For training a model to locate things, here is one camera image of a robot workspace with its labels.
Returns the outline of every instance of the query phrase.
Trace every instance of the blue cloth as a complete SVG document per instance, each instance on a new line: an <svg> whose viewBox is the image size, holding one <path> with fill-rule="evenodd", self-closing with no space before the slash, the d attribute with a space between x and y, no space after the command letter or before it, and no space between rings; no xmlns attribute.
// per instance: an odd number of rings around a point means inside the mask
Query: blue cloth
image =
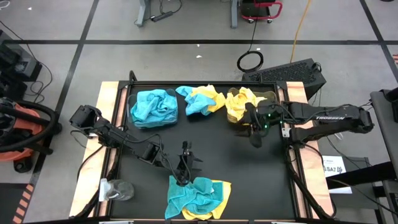
<svg viewBox="0 0 398 224"><path fill-rule="evenodd" d="M166 219L180 214L183 207L194 214L204 215L213 211L223 201L222 182L213 183L208 178L197 177L193 183L181 187L172 175L169 181Z"/></svg>
<svg viewBox="0 0 398 224"><path fill-rule="evenodd" d="M208 115L211 112L207 111L208 106L216 105L216 102L203 95L203 94L196 94L195 96L191 96L193 88L190 86L180 86L175 91L182 96L185 96L185 101L188 103L187 107L185 108L185 113L187 116L193 113L201 112L203 115Z"/></svg>
<svg viewBox="0 0 398 224"><path fill-rule="evenodd" d="M177 98L165 90L140 91L137 103L130 110L138 128L152 128L177 122Z"/></svg>

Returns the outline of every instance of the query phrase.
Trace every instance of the wooden table frame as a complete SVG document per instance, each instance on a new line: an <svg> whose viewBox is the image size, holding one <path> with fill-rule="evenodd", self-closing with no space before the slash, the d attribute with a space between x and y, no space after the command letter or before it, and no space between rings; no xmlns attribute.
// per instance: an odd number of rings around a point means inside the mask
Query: wooden table frame
<svg viewBox="0 0 398 224"><path fill-rule="evenodd" d="M96 104L96 107L102 112L103 118L110 121L114 119L113 122L114 124L116 124L116 126L119 126L122 123L127 95L127 88L122 87L121 94L119 97L117 97L118 88L119 82L103 82L99 91L98 101ZM283 89L280 89L279 97L280 99L285 99L289 101L308 103L302 82L287 82L287 89L285 91ZM118 100L119 107L115 108L115 104ZM301 128L311 128L312 126L312 122L300 125ZM316 141L308 142L307 144L314 147L315 149L318 149L318 143ZM87 142L87 148L83 160L91 155L99 147L100 145L98 144L98 140L96 138L89 139ZM109 156L107 171L110 170L113 164L115 152L115 149L107 150L107 156ZM293 151L290 152L290 156L293 159L296 155L297 154L295 154ZM307 189L311 192L319 205L322 206L324 211L326 211L327 214L331 215L333 213L333 207L330 200L329 190L326 184L325 174L323 172L321 158L316 152L307 147L300 150L299 156L301 159L297 159L295 162L293 162L294 168L297 170L297 166L302 166L303 174L300 175L302 179L305 179ZM80 176L76 185L72 207L70 209L70 216L79 213L90 201L93 194L97 191L100 177L105 171L103 170L105 157L106 150L103 149L95 156L93 156L89 161L87 161L85 166L83 166L83 168L81 169ZM313 210L309 211L308 204L303 199L303 195L297 186L295 186L295 193L297 197L296 202L298 206L298 215L302 218L309 218L308 215L312 215L314 218L317 218ZM98 211L99 216L106 215L107 205L107 202L102 202Z"/></svg>

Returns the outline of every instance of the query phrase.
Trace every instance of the paper sheet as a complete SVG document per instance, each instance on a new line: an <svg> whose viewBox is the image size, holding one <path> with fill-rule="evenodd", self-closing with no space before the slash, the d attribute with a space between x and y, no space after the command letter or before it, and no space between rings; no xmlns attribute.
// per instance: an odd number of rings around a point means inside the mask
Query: paper sheet
<svg viewBox="0 0 398 224"><path fill-rule="evenodd" d="M323 171L326 177L346 172L344 167L343 158L341 156L322 156L323 158ZM351 187L342 187L339 189L329 190L331 194L352 194Z"/></svg>

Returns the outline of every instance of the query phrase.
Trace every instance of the yellow towel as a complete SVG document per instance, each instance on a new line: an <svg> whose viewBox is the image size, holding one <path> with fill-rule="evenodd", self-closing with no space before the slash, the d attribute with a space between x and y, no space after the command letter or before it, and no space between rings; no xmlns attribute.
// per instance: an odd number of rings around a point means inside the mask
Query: yellow towel
<svg viewBox="0 0 398 224"><path fill-rule="evenodd" d="M222 108L225 105L224 94L217 93L213 85L199 86L197 88L193 88L191 96L195 96L198 93L201 93L216 102L216 105L209 106L207 111L215 112L216 110Z"/></svg>
<svg viewBox="0 0 398 224"><path fill-rule="evenodd" d="M223 213L226 204L228 203L229 195L231 194L231 183L225 182L225 181L220 181L220 180L212 180L214 182L222 182L223 183L223 202L216 207L211 213L207 213L206 215L197 215L194 214L190 211L188 211L186 208L182 209L182 215L184 215L184 218L187 220L193 220L196 218L199 218L201 220L207 220L213 216L214 219L220 219L221 214Z"/></svg>
<svg viewBox="0 0 398 224"><path fill-rule="evenodd" d="M226 95L225 107L228 113L228 120L232 123L237 123L242 119L245 111L245 103L252 103L255 107L264 97L256 97L254 93L245 87L239 90L239 93L234 96L232 93Z"/></svg>

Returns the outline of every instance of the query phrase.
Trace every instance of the gray floor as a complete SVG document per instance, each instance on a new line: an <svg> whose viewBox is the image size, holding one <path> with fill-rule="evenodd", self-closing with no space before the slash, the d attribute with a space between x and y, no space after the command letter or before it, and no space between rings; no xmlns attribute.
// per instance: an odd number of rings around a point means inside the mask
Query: gray floor
<svg viewBox="0 0 398 224"><path fill-rule="evenodd" d="M153 1L152 14L159 13ZM165 1L165 11L176 6ZM366 1L385 40L398 40L398 1ZM0 20L24 39L79 40L93 0L13 0L0 11ZM239 19L230 26L229 4L218 0L183 0L180 12L138 29L134 20L138 1L100 0L88 32L88 40L250 39L254 24ZM306 0L284 0L281 16L272 24L259 22L255 39L292 40ZM357 0L314 0L299 35L302 40L377 40ZM61 112L63 133L54 137L55 152L44 162L25 222L67 218L76 186L76 172L83 149L69 135L68 119L79 105L95 105L102 81L125 80L134 70L139 80L240 80L236 60L248 45L84 45ZM43 104L55 108L68 75L77 45L31 45L36 57L48 65L54 79L44 92ZM291 45L253 45L265 56L263 68L287 63ZM388 46L398 54L398 45ZM295 60L313 58L320 62L327 84L322 105L368 101L371 91L394 88L397 81L378 45L298 45ZM247 67L253 61L244 61ZM47 83L47 71L39 76ZM381 133L376 127L367 135L344 133L332 141L347 156L369 157L372 164L388 161ZM322 154L337 155L321 140ZM28 182L31 173L16 174L10 163L0 164L0 182ZM338 208L346 221L376 222L373 212Z"/></svg>

